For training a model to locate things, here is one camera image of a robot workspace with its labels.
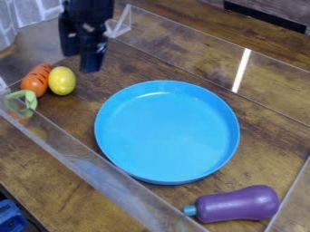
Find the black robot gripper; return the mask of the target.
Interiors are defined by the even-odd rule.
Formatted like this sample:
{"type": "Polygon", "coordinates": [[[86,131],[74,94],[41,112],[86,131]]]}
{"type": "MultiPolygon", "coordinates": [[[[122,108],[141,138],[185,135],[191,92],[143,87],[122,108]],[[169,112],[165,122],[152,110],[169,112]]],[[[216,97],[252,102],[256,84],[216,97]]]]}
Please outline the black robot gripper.
{"type": "Polygon", "coordinates": [[[78,53],[80,70],[93,73],[100,70],[105,57],[108,39],[102,35],[105,22],[113,17],[114,0],[62,0],[64,11],[57,18],[60,49],[64,56],[78,53]],[[78,38],[73,25],[82,29],[78,38]]]}

